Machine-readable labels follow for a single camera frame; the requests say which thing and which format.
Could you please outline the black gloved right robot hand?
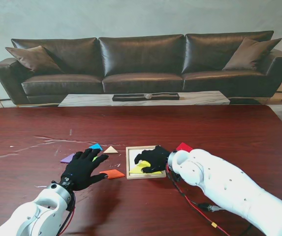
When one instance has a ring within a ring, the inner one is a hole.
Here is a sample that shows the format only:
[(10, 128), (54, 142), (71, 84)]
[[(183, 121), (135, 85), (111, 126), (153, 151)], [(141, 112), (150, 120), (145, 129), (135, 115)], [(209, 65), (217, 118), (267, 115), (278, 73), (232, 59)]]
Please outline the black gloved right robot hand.
[(164, 171), (170, 153), (163, 147), (156, 146), (153, 150), (144, 150), (138, 154), (134, 159), (134, 163), (138, 164), (140, 161), (147, 161), (150, 166), (142, 168), (142, 172), (146, 174)]

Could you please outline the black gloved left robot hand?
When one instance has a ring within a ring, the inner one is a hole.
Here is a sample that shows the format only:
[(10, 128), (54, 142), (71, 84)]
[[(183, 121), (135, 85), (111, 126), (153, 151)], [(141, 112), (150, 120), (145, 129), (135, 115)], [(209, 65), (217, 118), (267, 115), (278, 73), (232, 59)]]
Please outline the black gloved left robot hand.
[(92, 176), (92, 172), (108, 159), (107, 154), (98, 156), (99, 153), (100, 149), (92, 148), (75, 153), (62, 173), (59, 185), (68, 191), (81, 191), (107, 178), (105, 173)]

